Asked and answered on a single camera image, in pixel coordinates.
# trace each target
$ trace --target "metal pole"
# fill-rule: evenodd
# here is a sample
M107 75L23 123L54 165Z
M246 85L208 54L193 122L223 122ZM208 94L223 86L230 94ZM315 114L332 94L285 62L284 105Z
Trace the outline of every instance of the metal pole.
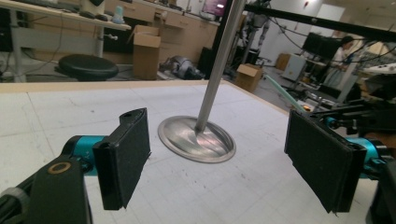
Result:
M254 36L256 35L256 28L253 28L254 30L250 33L250 37L248 38L247 46L244 51L244 57L242 57L241 64L247 62L248 58L248 53L250 52L251 45L253 44Z
M231 2L230 14L225 24L224 33L219 45L219 51L216 55L215 64L213 66L212 73L210 75L209 83L205 92L205 97L201 106L198 120L195 125L195 131L202 132L209 118L210 110L215 100L216 93L219 88L222 73L224 71L225 64L227 63L227 57L231 46L233 44L233 37L236 32L238 21L241 18L242 12L244 11L246 1L234 0Z
M105 41L105 28L103 26L96 27L97 38L96 38L96 56L99 58L103 58L103 42Z
M11 36L12 36L12 48L14 49L14 60L15 60L15 74L14 74L14 82L26 82L26 75L23 73L22 69L22 53L21 53L21 45L18 36L18 16L17 11L11 9L9 11L10 19L11 19Z

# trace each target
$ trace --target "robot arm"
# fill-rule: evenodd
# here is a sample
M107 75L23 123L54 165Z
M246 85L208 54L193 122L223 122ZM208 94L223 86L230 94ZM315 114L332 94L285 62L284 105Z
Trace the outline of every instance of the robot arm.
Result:
M396 160L377 139L361 138L395 134L395 112L395 105L366 102L324 112L290 111L285 153L327 212L349 212L359 178L370 178L378 180L370 223L396 223ZM339 127L360 137L345 138L333 131Z
M98 175L106 210L130 201L150 154L147 110L120 116L110 136L74 136L61 155L0 197L0 223L92 223L83 175Z

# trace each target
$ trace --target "white table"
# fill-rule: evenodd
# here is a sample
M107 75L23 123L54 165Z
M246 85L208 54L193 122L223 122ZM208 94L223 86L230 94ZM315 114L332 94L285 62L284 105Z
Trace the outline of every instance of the white table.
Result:
M131 29L131 26L125 24L116 24L111 21L88 19L79 16L77 13L63 12L61 10L46 7L37 7L11 0L0 0L0 7L10 9L10 26L16 71L14 74L15 82L26 81L26 76L23 73L21 63L21 48L66 50L69 52L73 51L75 53L89 52L94 53L98 57L102 57L105 27L117 30ZM62 31L60 34L55 34L52 32L20 27L18 25L17 11L34 13L49 17L57 17L61 18L61 21L79 21L93 24L97 27L97 37L92 39L82 36L62 34Z
M363 72L376 74L396 74L396 63L381 64L369 68L364 68Z
M93 221L134 224L365 223L376 182L360 180L350 213L327 214L284 153L288 113L222 82L209 120L236 143L217 164L167 149L159 124L197 116L206 81L11 83L0 89L0 192L57 157L74 135L108 135L122 113L146 107L152 155L126 210L104 211L96 177L85 177Z

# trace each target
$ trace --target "round metal disc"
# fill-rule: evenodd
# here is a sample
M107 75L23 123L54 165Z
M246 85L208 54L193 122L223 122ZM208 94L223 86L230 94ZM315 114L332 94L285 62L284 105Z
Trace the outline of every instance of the round metal disc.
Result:
M229 160L235 154L235 142L218 125L207 122L203 132L195 131L197 118L176 116L164 120L158 134L176 154L206 163Z

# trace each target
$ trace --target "chair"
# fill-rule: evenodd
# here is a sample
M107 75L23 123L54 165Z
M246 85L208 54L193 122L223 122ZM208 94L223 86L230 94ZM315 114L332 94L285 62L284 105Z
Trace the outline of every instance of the chair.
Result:
M55 71L78 81L106 81L119 72L111 61L91 55L71 54L58 62Z

